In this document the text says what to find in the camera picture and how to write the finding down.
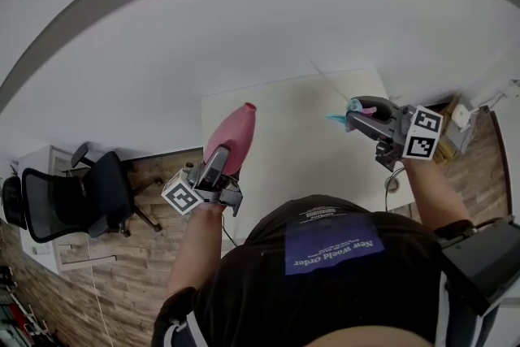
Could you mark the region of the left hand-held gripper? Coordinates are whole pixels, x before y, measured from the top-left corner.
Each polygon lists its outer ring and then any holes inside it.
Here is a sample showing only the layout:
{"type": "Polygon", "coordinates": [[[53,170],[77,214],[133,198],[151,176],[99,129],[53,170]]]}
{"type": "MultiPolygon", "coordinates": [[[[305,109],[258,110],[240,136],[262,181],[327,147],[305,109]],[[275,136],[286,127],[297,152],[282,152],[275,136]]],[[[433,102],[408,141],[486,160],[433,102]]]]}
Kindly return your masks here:
{"type": "Polygon", "coordinates": [[[162,198],[181,215],[198,206],[219,204],[230,207],[236,216],[243,200],[238,185],[241,167],[232,176],[224,175],[229,155],[230,150],[220,145],[203,164],[186,163],[164,185],[162,198]]]}

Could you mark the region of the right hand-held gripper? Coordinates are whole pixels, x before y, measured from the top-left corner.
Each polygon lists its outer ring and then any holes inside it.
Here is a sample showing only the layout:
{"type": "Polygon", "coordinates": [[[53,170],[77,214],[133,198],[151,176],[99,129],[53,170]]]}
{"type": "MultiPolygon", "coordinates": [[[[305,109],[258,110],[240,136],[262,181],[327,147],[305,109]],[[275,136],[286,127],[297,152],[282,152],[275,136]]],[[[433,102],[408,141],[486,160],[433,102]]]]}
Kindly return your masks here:
{"type": "Polygon", "coordinates": [[[346,119],[370,139],[381,140],[376,146],[378,163],[394,171],[396,162],[402,159],[432,160],[443,123],[440,114],[424,106],[404,106],[399,110],[393,102],[382,97],[359,96],[357,100],[363,110],[374,107],[375,112],[371,115],[348,112],[346,119]]]}

